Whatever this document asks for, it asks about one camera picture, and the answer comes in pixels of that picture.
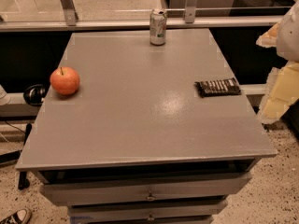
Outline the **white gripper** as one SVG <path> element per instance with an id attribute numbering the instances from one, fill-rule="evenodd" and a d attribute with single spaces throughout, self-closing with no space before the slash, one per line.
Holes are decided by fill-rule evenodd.
<path id="1" fill-rule="evenodd" d="M 263 48 L 277 47 L 278 56 L 287 62 L 274 67 L 266 80 L 265 95 L 259 105 L 257 118 L 263 124 L 272 124 L 299 99 L 299 6 L 293 6 L 256 44 Z"/>

